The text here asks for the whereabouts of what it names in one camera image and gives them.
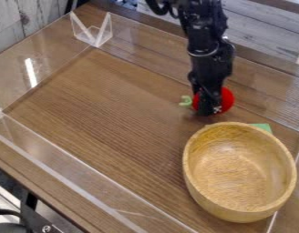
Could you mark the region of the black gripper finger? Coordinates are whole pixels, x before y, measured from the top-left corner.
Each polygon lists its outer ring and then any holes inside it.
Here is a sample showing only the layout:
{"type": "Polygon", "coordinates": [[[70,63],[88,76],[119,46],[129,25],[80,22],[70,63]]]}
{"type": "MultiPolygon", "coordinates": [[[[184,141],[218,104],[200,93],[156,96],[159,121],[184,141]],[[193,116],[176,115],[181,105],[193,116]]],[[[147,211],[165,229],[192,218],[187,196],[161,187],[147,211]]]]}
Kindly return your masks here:
{"type": "Polygon", "coordinates": [[[223,111],[223,98],[219,92],[209,92],[200,89],[197,92],[197,114],[208,117],[223,111]]]}

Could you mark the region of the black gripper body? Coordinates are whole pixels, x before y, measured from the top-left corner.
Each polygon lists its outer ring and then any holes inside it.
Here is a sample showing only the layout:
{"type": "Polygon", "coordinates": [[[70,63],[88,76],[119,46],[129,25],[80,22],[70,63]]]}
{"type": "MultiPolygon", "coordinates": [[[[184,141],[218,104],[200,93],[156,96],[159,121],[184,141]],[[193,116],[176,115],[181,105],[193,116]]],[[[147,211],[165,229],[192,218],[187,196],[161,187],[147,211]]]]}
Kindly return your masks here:
{"type": "Polygon", "coordinates": [[[188,81],[193,93],[204,90],[211,95],[222,93],[224,79],[231,76],[235,59],[235,47],[223,38],[216,49],[205,55],[191,55],[192,69],[188,73],[188,81]]]}

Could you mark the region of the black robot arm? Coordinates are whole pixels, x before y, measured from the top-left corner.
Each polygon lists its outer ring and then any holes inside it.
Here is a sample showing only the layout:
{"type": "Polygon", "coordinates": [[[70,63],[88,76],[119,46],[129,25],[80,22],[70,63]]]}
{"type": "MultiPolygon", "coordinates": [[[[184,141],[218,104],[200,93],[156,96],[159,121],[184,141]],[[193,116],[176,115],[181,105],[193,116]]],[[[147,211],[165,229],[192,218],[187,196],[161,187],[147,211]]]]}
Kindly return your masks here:
{"type": "Polygon", "coordinates": [[[187,38],[193,109],[214,116],[231,107],[224,103],[224,80],[232,75],[235,47],[224,36],[227,16],[222,0],[144,0],[152,12],[180,21],[187,38]]]}

